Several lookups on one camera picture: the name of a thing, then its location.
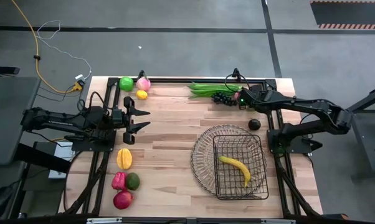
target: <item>wooden table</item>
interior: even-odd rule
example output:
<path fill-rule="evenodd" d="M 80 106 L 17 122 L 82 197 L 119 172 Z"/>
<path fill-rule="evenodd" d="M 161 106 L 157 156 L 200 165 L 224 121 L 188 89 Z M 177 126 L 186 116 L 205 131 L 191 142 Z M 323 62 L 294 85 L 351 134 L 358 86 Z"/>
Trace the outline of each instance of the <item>wooden table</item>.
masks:
<path fill-rule="evenodd" d="M 105 96 L 108 77 L 92 77 L 88 96 L 97 91 Z M 277 89 L 287 96 L 295 95 L 292 79 L 279 78 Z M 137 100 L 136 90 L 121 93 L 120 108 L 124 96 L 132 96 L 139 110 L 149 111 L 148 116 L 135 117 L 135 122 L 151 121 L 135 135 L 136 144 L 122 141 L 123 130 L 117 133 L 115 150 L 110 154 L 107 176 L 103 189 L 100 216 L 117 217 L 216 217 L 216 218 L 280 218 L 282 210 L 275 172 L 275 163 L 268 151 L 264 114 L 239 110 L 237 107 L 215 105 L 210 98 L 188 99 L 187 83 L 153 83 L 147 100 Z M 101 105 L 98 98 L 92 105 Z M 298 112 L 282 110 L 285 123 L 298 124 Z M 260 136 L 267 160 L 269 198 L 266 200 L 218 200 L 200 187 L 190 165 L 190 154 L 196 139 L 207 129 L 218 124 L 233 124 L 248 129 L 250 119 L 259 119 L 262 127 L 252 131 Z M 117 152 L 128 148 L 133 164 L 127 172 L 135 172 L 141 179 L 139 189 L 133 192 L 134 201 L 125 210 L 113 206 L 116 190 L 111 181 L 121 171 L 116 164 Z M 88 179 L 92 152 L 83 152 L 71 167 L 67 181 L 67 206 L 80 195 Z M 321 205 L 315 176 L 310 161 L 302 155 L 292 154 L 295 182 L 306 200 L 319 213 Z M 96 188 L 92 191 L 90 211 L 93 208 Z M 287 190 L 289 208 L 292 211 L 290 191 Z"/>

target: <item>yellow banana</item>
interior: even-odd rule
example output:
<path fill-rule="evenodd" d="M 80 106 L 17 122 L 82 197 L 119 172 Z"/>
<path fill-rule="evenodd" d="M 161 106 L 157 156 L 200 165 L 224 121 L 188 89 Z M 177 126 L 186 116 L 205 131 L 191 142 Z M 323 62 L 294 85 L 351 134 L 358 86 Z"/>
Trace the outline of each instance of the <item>yellow banana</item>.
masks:
<path fill-rule="evenodd" d="M 226 156 L 220 156 L 219 160 L 239 168 L 244 174 L 244 187 L 247 187 L 247 184 L 249 183 L 251 179 L 251 174 L 248 168 L 242 162 L 226 157 Z"/>

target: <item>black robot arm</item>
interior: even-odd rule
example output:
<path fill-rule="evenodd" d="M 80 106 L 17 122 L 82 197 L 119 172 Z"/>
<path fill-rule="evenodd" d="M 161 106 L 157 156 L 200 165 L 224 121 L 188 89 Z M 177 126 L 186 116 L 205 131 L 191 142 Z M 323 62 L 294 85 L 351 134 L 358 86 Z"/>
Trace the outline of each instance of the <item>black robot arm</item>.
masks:
<path fill-rule="evenodd" d="M 90 106 L 83 108 L 77 114 L 57 113 L 42 108 L 32 108 L 24 111 L 21 125 L 24 131 L 41 130 L 45 128 L 55 129 L 74 133 L 73 136 L 65 136 L 65 139 L 72 142 L 86 141 L 93 145 L 109 145 L 115 138 L 116 129 L 125 128 L 124 142 L 134 144 L 135 138 L 132 134 L 137 133 L 141 128 L 150 122 L 134 124 L 132 115 L 142 116 L 150 114 L 135 108 L 135 102 L 129 96 L 124 98 L 126 112 L 112 108 L 110 115 L 106 106 Z"/>
<path fill-rule="evenodd" d="M 242 89 L 239 104 L 265 114 L 270 114 L 273 110 L 286 109 L 319 117 L 319 120 L 303 124 L 285 123 L 279 130 L 272 131 L 271 139 L 276 144 L 275 147 L 288 147 L 297 136 L 322 132 L 346 134 L 351 128 L 351 113 L 324 99 L 298 99 L 295 96 L 284 96 L 274 90 L 263 91 L 252 86 L 250 89 Z"/>

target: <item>white cable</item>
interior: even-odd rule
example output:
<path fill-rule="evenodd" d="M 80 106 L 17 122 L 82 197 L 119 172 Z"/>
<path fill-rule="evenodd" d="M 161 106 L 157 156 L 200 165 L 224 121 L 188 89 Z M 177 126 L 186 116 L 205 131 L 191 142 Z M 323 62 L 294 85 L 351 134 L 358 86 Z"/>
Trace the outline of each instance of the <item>white cable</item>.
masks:
<path fill-rule="evenodd" d="M 51 22 L 59 22 L 59 28 L 57 29 L 57 31 L 55 31 L 55 32 L 52 34 L 51 37 L 49 37 L 49 38 L 43 38 L 43 37 L 41 37 L 40 34 L 39 34 L 39 31 L 41 30 L 41 28 L 43 28 L 46 24 L 51 23 Z M 60 52 L 60 53 L 67 54 L 68 56 L 70 56 L 71 58 L 74 58 L 74 59 L 83 60 L 83 61 L 89 66 L 89 74 L 88 74 L 86 77 L 84 77 L 84 79 L 89 78 L 90 74 L 92 74 L 92 67 L 91 67 L 90 64 L 87 62 L 87 60 L 85 60 L 84 58 L 74 57 L 73 55 L 70 55 L 70 54 L 67 53 L 67 52 L 61 51 L 61 50 L 59 50 L 57 47 L 51 46 L 51 45 L 49 45 L 46 41 L 44 41 L 44 40 L 50 40 L 50 39 L 52 39 L 52 38 L 56 35 L 56 33 L 58 33 L 58 31 L 60 31 L 60 24 L 61 24 L 61 21 L 58 20 L 58 19 L 44 23 L 44 24 L 43 24 L 43 25 L 37 30 L 37 35 L 36 35 L 36 37 L 37 37 L 40 41 L 42 41 L 43 43 L 45 43 L 46 46 L 48 46 L 48 47 L 50 47 L 50 48 L 52 48 L 52 49 L 56 49 L 56 50 L 57 50 L 58 52 Z"/>

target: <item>concrete floor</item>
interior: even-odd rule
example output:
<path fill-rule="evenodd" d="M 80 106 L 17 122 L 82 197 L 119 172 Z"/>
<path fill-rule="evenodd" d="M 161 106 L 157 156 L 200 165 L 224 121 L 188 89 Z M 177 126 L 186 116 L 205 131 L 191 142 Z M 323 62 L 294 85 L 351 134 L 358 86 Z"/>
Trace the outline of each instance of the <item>concrete floor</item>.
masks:
<path fill-rule="evenodd" d="M 78 27 L 266 28 L 260 0 L 19 2 L 33 26 L 60 19 L 62 26 Z M 309 0 L 267 2 L 274 29 L 317 29 Z M 10 0 L 0 1 L 0 26 L 25 26 Z M 148 75 L 223 77 L 238 67 L 246 77 L 275 77 L 267 34 L 59 32 L 50 44 L 86 58 L 93 75 L 137 75 L 143 69 Z M 327 98 L 348 107 L 375 88 L 375 35 L 277 34 L 275 45 L 282 77 L 293 78 L 300 98 Z M 83 62 L 40 46 L 41 73 L 57 88 L 66 89 L 75 76 L 87 74 Z M 0 31 L 0 66 L 20 67 L 19 76 L 34 77 L 34 52 L 30 32 Z M 72 97 L 61 103 L 37 97 L 34 106 L 75 113 L 76 103 Z M 42 134 L 63 136 L 48 130 Z M 42 140 L 28 134 L 22 138 L 26 144 Z M 315 140 L 324 144 L 313 154 L 324 213 L 375 222 L 375 180 L 352 182 L 350 177 L 368 169 L 353 132 L 317 134 Z M 59 192 L 46 194 L 59 197 Z M 43 195 L 32 194 L 25 211 L 53 214 L 57 205 L 36 205 Z"/>

